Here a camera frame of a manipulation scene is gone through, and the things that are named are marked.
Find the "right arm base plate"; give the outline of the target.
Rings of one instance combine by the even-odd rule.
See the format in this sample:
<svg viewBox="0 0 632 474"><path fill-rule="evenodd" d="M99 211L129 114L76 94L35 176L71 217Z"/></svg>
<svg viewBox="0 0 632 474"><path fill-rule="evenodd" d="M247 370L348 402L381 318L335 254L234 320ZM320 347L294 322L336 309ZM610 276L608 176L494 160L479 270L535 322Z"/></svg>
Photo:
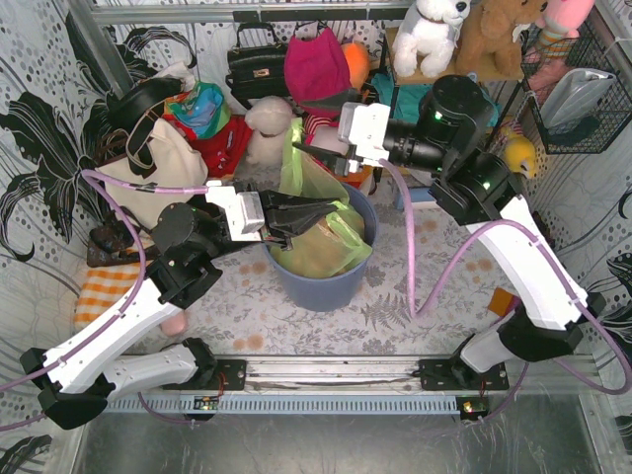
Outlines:
<svg viewBox="0 0 632 474"><path fill-rule="evenodd" d="M418 361L414 375L426 391L508 390L510 383L503 363L479 373L461 360L426 358Z"/></svg>

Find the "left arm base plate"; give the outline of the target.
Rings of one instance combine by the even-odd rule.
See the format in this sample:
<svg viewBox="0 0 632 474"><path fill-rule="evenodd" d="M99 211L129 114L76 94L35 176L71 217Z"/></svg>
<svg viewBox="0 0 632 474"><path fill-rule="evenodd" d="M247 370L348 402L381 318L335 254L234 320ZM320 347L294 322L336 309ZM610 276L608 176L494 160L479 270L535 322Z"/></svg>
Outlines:
<svg viewBox="0 0 632 474"><path fill-rule="evenodd" d="M243 391L246 381L247 361L221 358L212 375L196 375L183 383L162 385L163 390L211 390Z"/></svg>

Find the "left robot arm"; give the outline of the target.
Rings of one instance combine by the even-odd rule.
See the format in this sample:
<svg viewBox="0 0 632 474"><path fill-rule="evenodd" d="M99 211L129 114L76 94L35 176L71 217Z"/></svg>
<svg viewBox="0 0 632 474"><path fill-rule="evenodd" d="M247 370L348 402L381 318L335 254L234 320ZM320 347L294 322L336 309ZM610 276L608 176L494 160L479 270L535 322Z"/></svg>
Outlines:
<svg viewBox="0 0 632 474"><path fill-rule="evenodd" d="M260 242L288 249L292 238L342 205L338 197L258 192L218 180L192 192L216 205L218 214L186 202L167 204L151 231L158 256L140 264L133 287L66 342L22 354L22 367L39 388L43 414L60 428L81 427L110 401L130 393L220 382L218 361L199 338L153 355L127 355L126 350L214 286L222 276L214 259Z"/></svg>

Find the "blue plastic trash bin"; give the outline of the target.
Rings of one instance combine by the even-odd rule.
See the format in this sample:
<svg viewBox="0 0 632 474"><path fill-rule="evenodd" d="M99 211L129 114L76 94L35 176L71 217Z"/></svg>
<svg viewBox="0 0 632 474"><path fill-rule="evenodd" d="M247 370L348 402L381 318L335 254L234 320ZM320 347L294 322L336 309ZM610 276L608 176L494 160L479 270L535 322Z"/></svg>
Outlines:
<svg viewBox="0 0 632 474"><path fill-rule="evenodd" d="M376 211L358 189L343 183L350 197L350 204L364 219L364 242L372 247L378 234L378 218ZM280 278L281 286L289 299L298 307L316 312L330 312L350 304L360 288L365 268L370 257L367 257L348 272L328 278L307 278L297 276L278 264L270 253L268 246L264 253Z"/></svg>

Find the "green plastic trash bag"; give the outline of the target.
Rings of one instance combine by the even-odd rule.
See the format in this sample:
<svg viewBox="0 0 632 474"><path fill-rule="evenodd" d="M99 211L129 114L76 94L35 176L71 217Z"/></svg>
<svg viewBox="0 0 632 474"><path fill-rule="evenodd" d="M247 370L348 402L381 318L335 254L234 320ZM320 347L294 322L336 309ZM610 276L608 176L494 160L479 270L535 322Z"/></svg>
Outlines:
<svg viewBox="0 0 632 474"><path fill-rule="evenodd" d="M302 132L302 120L295 118L285 134L278 191L289 196L289 204L276 209L273 223L289 243L285 249L272 246L271 253L296 276L336 277L370 257L368 221L351 203L351 192L295 146Z"/></svg>

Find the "blue floor mop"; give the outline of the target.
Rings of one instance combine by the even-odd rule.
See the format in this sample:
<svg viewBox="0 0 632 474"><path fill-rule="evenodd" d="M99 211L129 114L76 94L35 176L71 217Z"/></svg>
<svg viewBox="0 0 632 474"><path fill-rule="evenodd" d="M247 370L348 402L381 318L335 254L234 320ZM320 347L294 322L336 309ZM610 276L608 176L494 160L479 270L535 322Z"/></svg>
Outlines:
<svg viewBox="0 0 632 474"><path fill-rule="evenodd" d="M430 194L430 189L426 187L413 187L409 188L409 195L411 198L413 209L437 209L438 204ZM396 209L404 210L404 200L402 193L396 189L394 191L393 205Z"/></svg>

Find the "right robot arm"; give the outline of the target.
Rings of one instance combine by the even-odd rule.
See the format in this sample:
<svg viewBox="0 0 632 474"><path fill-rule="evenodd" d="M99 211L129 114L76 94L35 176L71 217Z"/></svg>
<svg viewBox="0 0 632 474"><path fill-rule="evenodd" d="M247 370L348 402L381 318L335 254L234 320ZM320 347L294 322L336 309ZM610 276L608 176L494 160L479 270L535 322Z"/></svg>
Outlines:
<svg viewBox="0 0 632 474"><path fill-rule="evenodd" d="M511 315L466 339L450 357L422 363L425 384L477 388L486 372L510 359L539 362L574 352L583 337L579 324L590 315L588 295L539 231L516 175L479 148L494 108L475 81L435 80L415 123L392 118L386 105L362 103L354 88L301 105L338 114L338 138L349 147L345 154L314 145L303 151L339 175L363 165L430 173L436 204L483 243L518 293Z"/></svg>

